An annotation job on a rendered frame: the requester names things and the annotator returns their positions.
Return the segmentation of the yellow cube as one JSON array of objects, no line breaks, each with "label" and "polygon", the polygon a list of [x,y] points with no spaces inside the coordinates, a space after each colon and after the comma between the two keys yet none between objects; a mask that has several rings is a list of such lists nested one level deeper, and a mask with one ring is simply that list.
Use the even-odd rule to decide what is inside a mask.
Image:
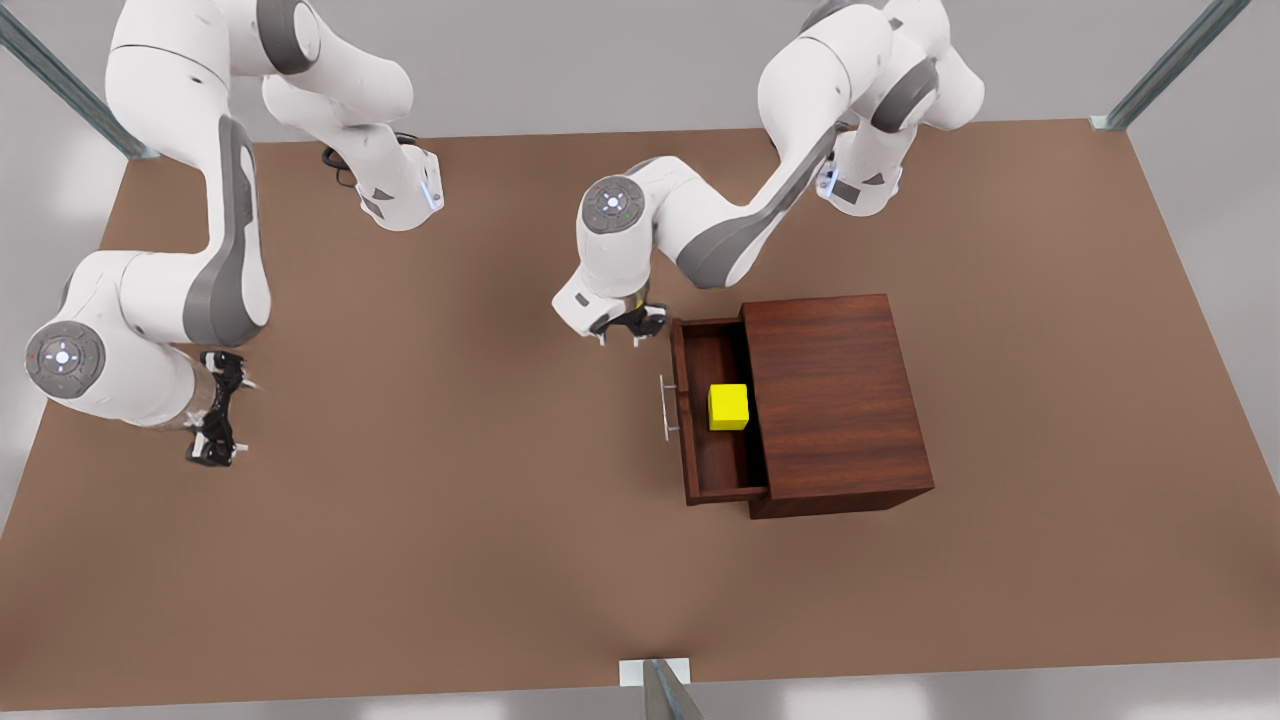
[{"label": "yellow cube", "polygon": [[707,391],[707,427],[712,432],[744,430],[750,421],[749,386],[714,383]]}]

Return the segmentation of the dark wooden cabinet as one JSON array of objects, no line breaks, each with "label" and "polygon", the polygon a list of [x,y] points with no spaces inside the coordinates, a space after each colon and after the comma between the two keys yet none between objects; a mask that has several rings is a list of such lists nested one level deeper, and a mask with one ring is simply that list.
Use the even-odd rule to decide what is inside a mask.
[{"label": "dark wooden cabinet", "polygon": [[934,478],[883,293],[746,302],[767,492],[754,520],[882,511]]}]

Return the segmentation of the silver frame post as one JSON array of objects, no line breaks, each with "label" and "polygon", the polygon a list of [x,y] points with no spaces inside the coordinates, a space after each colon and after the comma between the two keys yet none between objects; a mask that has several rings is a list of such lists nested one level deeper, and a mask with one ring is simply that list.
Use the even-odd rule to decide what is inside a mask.
[{"label": "silver frame post", "polygon": [[1088,118],[1100,132],[1124,132],[1253,3],[1211,0],[1160,59],[1103,115]]},{"label": "silver frame post", "polygon": [[707,720],[689,692],[689,659],[626,659],[618,673],[621,687],[643,688],[645,720]]},{"label": "silver frame post", "polygon": [[9,9],[0,5],[0,46],[129,160],[160,158],[131,135],[108,105]]}]

